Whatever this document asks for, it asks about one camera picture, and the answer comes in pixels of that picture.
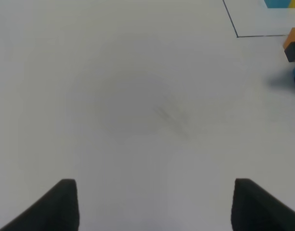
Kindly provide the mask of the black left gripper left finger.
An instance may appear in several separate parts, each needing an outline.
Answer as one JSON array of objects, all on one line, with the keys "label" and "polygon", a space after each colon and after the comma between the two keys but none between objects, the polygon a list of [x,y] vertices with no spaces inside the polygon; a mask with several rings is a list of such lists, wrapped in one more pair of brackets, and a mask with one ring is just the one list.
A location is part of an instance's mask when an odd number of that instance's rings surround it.
[{"label": "black left gripper left finger", "polygon": [[76,181],[63,179],[1,230],[77,231],[79,226],[80,212]]}]

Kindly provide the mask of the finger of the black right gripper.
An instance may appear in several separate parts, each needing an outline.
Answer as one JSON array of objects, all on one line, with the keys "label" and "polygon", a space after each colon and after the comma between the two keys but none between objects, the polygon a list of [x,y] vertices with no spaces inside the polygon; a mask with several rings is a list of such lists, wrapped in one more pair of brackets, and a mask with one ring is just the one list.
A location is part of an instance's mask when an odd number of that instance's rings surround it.
[{"label": "finger of the black right gripper", "polygon": [[295,40],[287,39],[284,43],[284,53],[288,62],[295,62]]}]

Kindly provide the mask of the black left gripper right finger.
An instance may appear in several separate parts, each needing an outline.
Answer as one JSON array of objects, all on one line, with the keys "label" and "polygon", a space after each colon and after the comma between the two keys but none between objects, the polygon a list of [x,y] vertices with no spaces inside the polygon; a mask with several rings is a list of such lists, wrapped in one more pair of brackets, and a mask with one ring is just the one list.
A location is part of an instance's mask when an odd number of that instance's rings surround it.
[{"label": "black left gripper right finger", "polygon": [[234,231],[295,231],[295,211],[250,179],[236,179],[231,208]]}]

